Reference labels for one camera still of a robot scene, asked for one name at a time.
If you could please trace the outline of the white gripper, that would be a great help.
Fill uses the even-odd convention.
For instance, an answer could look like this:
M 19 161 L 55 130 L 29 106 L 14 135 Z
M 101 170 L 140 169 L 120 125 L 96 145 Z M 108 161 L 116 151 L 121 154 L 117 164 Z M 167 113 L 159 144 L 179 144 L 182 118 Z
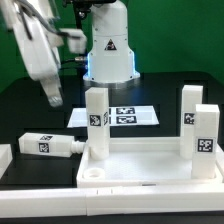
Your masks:
M 40 81 L 52 107 L 63 105 L 58 71 L 61 66 L 57 45 L 65 37 L 72 53 L 83 53 L 87 38 L 80 29 L 56 30 L 43 13 L 13 9 L 6 13 L 6 25 L 14 32 L 25 68 Z

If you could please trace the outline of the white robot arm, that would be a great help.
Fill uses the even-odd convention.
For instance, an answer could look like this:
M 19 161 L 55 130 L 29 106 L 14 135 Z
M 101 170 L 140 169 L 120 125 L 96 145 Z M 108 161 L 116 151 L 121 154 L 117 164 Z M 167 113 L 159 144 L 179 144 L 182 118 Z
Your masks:
M 25 68 L 31 79 L 41 83 L 51 106 L 63 104 L 58 76 L 62 65 L 58 47 L 63 43 L 86 62 L 87 83 L 119 86 L 140 77 L 128 45 L 127 8 L 121 0 L 62 0 L 62 4 L 73 6 L 77 22 L 92 16 L 90 51 L 80 27 L 54 27 L 55 0 L 0 0 L 0 12 L 15 35 Z

